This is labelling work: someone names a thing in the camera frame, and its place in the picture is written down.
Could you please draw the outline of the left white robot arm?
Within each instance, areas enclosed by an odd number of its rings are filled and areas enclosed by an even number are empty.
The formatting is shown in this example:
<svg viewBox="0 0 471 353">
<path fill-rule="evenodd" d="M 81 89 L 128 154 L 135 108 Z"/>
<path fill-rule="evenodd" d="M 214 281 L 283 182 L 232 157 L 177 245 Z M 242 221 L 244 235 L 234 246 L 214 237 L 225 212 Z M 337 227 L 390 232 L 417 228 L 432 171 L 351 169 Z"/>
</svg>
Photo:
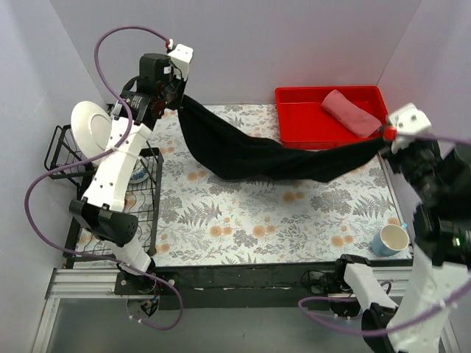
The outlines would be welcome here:
<svg viewBox="0 0 471 353">
<path fill-rule="evenodd" d="M 97 155 L 98 168 L 88 189 L 69 210 L 80 225 L 105 242 L 118 267 L 142 294 L 151 293 L 157 277 L 153 259 L 136 236 L 138 219 L 124 212 L 132 173 L 158 119 L 176 110 L 188 81 L 192 49 L 177 46 L 167 54 L 144 54 L 139 74 L 122 88 L 111 113 L 81 101 L 71 114 L 74 138 L 82 153 Z"/>
</svg>

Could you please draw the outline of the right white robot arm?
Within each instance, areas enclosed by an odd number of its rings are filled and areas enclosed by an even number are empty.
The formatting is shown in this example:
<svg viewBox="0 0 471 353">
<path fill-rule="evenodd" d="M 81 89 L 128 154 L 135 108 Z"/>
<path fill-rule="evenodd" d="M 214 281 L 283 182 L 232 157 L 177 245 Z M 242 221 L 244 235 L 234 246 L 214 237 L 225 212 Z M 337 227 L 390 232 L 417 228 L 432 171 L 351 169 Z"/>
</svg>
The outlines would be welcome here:
<svg viewBox="0 0 471 353">
<path fill-rule="evenodd" d="M 364 311 L 361 337 L 374 352 L 437 352 L 450 306 L 470 287 L 470 145 L 441 157 L 436 141 L 416 140 L 382 156 L 417 193 L 414 260 L 404 297 L 396 305 L 368 259 L 343 254 L 334 286 L 352 291 Z"/>
</svg>

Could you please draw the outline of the black t shirt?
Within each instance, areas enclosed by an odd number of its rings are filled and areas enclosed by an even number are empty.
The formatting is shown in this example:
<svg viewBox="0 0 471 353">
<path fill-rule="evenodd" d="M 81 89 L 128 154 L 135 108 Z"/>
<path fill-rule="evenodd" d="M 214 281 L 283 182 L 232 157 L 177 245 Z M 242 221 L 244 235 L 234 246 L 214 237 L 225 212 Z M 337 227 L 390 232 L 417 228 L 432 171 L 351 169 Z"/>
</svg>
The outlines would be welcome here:
<svg viewBox="0 0 471 353">
<path fill-rule="evenodd" d="M 386 146 L 383 138 L 374 138 L 324 151 L 286 148 L 243 133 L 189 96 L 183 97 L 178 119 L 193 158 L 227 181 L 330 182 L 365 165 Z"/>
</svg>

